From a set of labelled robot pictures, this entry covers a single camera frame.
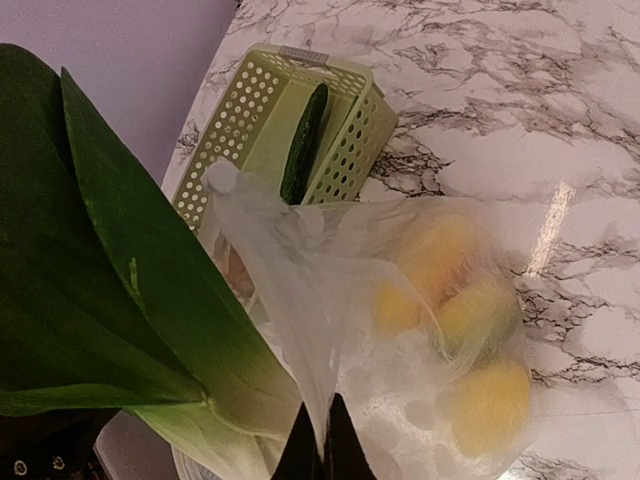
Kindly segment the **clear zip top bag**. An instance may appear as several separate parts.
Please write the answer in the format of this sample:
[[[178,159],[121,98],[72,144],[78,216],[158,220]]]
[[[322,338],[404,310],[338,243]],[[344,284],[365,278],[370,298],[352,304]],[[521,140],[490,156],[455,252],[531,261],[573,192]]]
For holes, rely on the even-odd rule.
[[[482,353],[481,343],[470,342],[455,356],[440,345],[441,305],[423,302],[421,323],[413,329],[387,333],[376,324],[383,281],[421,298],[396,265],[396,254],[414,223],[443,214],[467,216],[479,233],[479,250],[451,297],[484,278],[516,295],[498,268],[479,209],[431,199],[307,204],[303,198],[288,205],[281,181],[273,188],[225,159],[212,162],[200,183],[207,204],[195,233],[295,379],[316,443],[325,444],[338,393],[376,479],[496,479],[507,470],[530,430],[521,320],[495,350]],[[528,418],[506,448],[466,457],[449,422],[454,384],[502,358],[528,373]]]

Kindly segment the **green bok choy toy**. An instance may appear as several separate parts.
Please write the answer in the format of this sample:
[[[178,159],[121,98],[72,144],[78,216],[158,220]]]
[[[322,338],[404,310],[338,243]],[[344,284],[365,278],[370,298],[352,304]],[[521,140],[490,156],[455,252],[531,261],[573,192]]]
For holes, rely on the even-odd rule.
[[[225,479],[272,476],[301,400],[67,71],[1,48],[1,412],[131,412]]]

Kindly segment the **green lime toy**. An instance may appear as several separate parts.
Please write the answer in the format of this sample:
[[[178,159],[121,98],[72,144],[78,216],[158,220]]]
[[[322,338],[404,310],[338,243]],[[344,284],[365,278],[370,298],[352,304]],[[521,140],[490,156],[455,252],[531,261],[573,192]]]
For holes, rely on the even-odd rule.
[[[468,343],[481,343],[482,353],[495,350],[521,320],[514,292],[505,284],[484,278],[461,290],[436,310],[441,348],[457,355]]]

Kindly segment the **yellow lemon toy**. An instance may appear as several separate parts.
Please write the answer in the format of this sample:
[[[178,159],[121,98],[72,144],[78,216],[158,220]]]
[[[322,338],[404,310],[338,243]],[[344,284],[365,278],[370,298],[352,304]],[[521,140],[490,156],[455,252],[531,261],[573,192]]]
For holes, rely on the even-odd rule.
[[[474,369],[454,384],[449,422],[466,457],[506,448],[523,429],[530,411],[526,369],[502,358]]]

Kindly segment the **orange yellow mango toy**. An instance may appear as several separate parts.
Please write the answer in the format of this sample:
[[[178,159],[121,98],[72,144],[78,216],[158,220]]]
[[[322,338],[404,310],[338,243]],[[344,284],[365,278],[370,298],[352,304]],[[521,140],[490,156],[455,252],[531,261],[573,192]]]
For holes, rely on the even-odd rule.
[[[420,294],[385,280],[376,297],[376,324],[387,333],[413,329],[421,323],[427,302],[436,308],[461,286],[477,251],[479,233],[462,214],[443,214],[416,222],[406,232],[396,254],[396,265]]]

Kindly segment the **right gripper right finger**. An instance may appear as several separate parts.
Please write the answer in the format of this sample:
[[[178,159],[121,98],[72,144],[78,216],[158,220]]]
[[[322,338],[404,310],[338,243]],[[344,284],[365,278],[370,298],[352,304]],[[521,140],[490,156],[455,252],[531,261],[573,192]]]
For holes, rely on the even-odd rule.
[[[330,480],[376,480],[344,399],[338,393],[330,408],[324,445],[324,475]]]

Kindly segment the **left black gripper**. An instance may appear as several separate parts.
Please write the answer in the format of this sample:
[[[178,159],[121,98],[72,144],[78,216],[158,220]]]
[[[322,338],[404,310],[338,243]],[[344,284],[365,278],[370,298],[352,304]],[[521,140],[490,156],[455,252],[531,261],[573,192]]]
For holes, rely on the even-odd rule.
[[[94,444],[117,409],[1,418],[3,479],[106,479]]]

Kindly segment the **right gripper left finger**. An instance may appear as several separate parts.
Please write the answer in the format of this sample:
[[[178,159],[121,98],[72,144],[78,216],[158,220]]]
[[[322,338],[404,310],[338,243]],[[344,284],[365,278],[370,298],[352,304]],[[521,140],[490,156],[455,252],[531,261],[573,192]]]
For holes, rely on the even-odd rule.
[[[323,467],[314,430],[304,403],[301,404],[273,480],[320,480]]]

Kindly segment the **green perforated plastic basket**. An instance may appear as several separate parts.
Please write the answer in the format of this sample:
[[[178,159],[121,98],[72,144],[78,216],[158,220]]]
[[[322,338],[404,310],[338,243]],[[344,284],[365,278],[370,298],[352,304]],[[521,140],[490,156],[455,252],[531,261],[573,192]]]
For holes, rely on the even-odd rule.
[[[247,51],[180,175],[172,203],[192,232],[204,217],[200,183],[218,157],[273,188],[282,180],[294,133],[312,92],[328,88],[307,204],[351,201],[391,137],[397,114],[370,68],[335,56],[257,44]]]

